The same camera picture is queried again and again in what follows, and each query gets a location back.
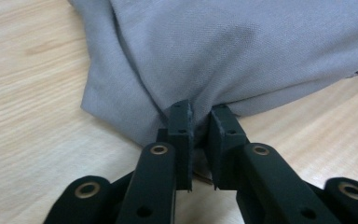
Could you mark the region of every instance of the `gray fabric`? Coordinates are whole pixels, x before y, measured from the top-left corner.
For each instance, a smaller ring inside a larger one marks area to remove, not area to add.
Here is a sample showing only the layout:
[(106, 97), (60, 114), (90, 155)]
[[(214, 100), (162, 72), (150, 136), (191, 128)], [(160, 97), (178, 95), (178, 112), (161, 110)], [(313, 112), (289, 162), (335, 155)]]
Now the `gray fabric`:
[(82, 108), (141, 145), (175, 102), (202, 129), (213, 105), (249, 116), (358, 71), (357, 0), (71, 3), (91, 59)]

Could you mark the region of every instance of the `table surface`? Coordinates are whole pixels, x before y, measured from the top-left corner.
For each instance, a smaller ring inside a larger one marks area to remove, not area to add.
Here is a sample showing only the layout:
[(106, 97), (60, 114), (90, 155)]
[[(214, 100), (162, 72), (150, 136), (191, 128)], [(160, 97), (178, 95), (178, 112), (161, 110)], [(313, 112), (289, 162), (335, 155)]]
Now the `table surface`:
[[(81, 19), (66, 1), (0, 1), (0, 223), (41, 223), (84, 175), (114, 181), (139, 146), (79, 107), (90, 65)], [(358, 180), (358, 77), (240, 119), (306, 181)], [(194, 181), (176, 223), (243, 223), (235, 192)]]

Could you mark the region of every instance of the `light wood surface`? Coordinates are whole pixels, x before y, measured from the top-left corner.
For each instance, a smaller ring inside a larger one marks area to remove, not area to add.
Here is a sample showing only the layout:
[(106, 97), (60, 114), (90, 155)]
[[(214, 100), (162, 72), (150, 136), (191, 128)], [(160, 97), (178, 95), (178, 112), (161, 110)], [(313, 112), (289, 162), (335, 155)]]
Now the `light wood surface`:
[[(139, 146), (79, 108), (89, 65), (66, 1), (0, 1), (0, 223), (41, 223), (75, 179), (134, 169)], [(318, 187), (358, 180), (358, 77), (241, 125)], [(194, 185), (177, 194), (176, 223), (243, 223), (235, 192)]]

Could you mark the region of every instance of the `wooden table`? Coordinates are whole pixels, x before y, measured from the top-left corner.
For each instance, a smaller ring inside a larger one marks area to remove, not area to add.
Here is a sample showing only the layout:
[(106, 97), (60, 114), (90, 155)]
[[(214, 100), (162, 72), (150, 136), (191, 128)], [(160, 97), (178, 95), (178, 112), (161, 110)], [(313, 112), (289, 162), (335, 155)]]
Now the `wooden table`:
[[(90, 65), (81, 19), (66, 1), (0, 1), (0, 223), (41, 223), (73, 180), (134, 169), (139, 146), (79, 108)], [(302, 178), (358, 180), (358, 77), (241, 119)], [(242, 223), (235, 192), (194, 182), (176, 223)]]

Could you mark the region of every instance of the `gray cloth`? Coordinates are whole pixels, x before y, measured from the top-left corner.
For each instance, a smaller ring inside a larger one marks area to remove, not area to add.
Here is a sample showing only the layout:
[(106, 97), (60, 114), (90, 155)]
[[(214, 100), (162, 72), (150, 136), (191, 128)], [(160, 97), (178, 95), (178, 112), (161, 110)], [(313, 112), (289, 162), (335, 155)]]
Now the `gray cloth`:
[(249, 116), (358, 71), (358, 1), (72, 0), (91, 65), (82, 108), (140, 145), (189, 99)]

